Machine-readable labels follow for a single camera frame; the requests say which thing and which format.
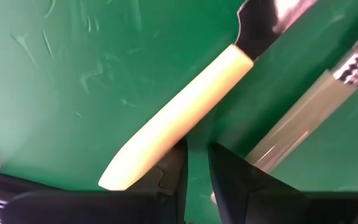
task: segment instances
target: cream knife handle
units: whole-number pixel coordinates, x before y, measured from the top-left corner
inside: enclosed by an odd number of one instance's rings
[[[246,161],[269,173],[356,89],[324,72],[253,148]]]
[[[252,68],[234,44],[226,48],[116,154],[99,186],[125,190],[140,179]]]

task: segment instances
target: green surface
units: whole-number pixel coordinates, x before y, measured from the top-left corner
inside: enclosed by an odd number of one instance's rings
[[[1,171],[99,189],[117,150],[236,38],[240,4],[0,0]],[[357,39],[358,0],[320,0],[257,61],[188,135],[186,220],[220,223],[206,143],[246,155]],[[301,190],[358,189],[358,92],[274,175]]]

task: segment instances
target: black object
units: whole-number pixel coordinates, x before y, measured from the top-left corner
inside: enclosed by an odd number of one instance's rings
[[[224,224],[358,224],[358,193],[302,193],[219,144],[209,168]]]
[[[2,210],[2,224],[184,224],[187,145],[180,141],[123,192],[30,192]]]

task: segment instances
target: metal blade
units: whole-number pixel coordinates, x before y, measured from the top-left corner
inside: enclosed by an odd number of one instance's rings
[[[255,60],[317,1],[246,1],[237,12],[240,28],[236,45]]]

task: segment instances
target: knife handle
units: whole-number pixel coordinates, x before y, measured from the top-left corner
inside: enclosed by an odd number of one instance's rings
[[[325,71],[250,151],[246,161],[269,173],[356,90],[355,85]]]
[[[99,186],[125,190],[139,180],[253,65],[240,48],[228,46],[125,143],[104,171]]]

